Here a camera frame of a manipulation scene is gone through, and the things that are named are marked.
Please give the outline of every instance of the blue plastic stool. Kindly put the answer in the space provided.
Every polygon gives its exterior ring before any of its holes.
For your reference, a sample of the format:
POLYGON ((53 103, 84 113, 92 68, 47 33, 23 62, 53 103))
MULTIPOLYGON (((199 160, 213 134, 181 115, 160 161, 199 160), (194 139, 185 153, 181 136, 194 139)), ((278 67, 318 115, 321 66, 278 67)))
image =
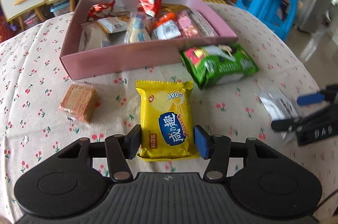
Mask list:
POLYGON ((237 0, 236 7, 247 10, 256 16, 281 40, 285 41, 291 30, 297 12, 298 0, 289 0, 290 6, 285 20, 277 16, 277 11, 283 0, 237 0))

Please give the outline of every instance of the pink box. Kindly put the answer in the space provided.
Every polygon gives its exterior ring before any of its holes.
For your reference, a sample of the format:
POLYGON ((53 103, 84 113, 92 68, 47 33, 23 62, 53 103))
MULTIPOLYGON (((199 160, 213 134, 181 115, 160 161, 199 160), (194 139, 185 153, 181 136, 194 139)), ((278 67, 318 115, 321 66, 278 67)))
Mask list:
MULTIPOLYGON (((212 25, 219 37, 154 40, 144 43, 119 44, 78 52, 82 33, 92 5, 112 0, 80 0, 67 30, 60 53, 60 61, 73 80, 113 72, 168 65, 181 61, 179 51, 212 44, 230 44, 238 38, 230 27, 202 0, 162 0, 168 4, 182 4, 195 9, 212 25)), ((114 7, 136 11, 139 0, 116 0, 114 7)))

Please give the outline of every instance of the cabinet leg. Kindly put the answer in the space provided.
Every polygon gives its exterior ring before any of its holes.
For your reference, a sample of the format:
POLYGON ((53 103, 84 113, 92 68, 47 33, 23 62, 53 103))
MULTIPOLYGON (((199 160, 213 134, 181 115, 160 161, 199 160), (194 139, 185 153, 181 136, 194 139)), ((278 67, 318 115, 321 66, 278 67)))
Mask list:
POLYGON ((75 10, 75 0, 69 0, 70 3, 70 12, 73 12, 75 10))
POLYGON ((40 19, 41 22, 44 22, 46 20, 46 18, 44 17, 44 15, 40 11, 40 9, 34 8, 34 11, 35 11, 35 14, 38 16, 38 18, 40 19))
POLYGON ((26 30, 26 26, 25 26, 25 23, 23 22, 22 16, 19 16, 18 20, 19 20, 19 24, 20 24, 20 27, 21 27, 22 31, 25 31, 26 30))

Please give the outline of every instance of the tile floor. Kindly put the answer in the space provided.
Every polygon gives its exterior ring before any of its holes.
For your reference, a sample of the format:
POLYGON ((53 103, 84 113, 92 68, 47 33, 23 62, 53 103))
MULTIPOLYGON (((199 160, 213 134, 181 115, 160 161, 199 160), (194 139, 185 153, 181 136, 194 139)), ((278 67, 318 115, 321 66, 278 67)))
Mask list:
POLYGON ((321 89, 328 84, 338 84, 338 45, 326 30, 322 26, 311 35, 293 28, 285 42, 321 89))

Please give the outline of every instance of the table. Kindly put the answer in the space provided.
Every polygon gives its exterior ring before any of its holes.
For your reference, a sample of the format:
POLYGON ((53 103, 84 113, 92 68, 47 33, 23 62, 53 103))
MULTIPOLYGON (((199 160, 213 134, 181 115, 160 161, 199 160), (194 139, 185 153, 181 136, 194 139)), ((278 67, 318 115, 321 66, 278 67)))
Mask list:
MULTIPOLYGON (((323 198, 336 188, 337 142, 328 139, 306 147, 286 144, 271 131, 270 118, 257 91, 280 88, 289 98, 318 89, 316 82, 290 49, 264 24, 246 11, 229 5, 210 4, 236 32, 239 43, 253 57, 260 72, 237 83, 200 91, 194 84, 190 104, 195 124, 210 134, 223 134, 232 141, 257 137, 312 171, 323 184, 323 198)), ((127 134, 140 121, 140 96, 135 80, 186 81, 190 75, 178 63, 146 67, 80 80, 95 86, 100 96, 90 125, 68 120, 58 111, 60 101, 72 83, 64 71, 59 53, 72 13, 47 20, 0 45, 0 213, 11 221, 21 212, 13 194, 15 181, 29 169, 75 139, 89 137, 103 141, 113 134, 127 134)), ((321 105, 300 109, 300 114, 321 105)), ((199 172, 208 161, 128 161, 136 175, 146 172, 199 172)), ((242 159, 231 159, 228 175, 242 168, 242 159)), ((94 168, 108 175, 105 159, 95 159, 94 168)), ((327 217, 335 210, 338 196, 316 213, 327 217)))

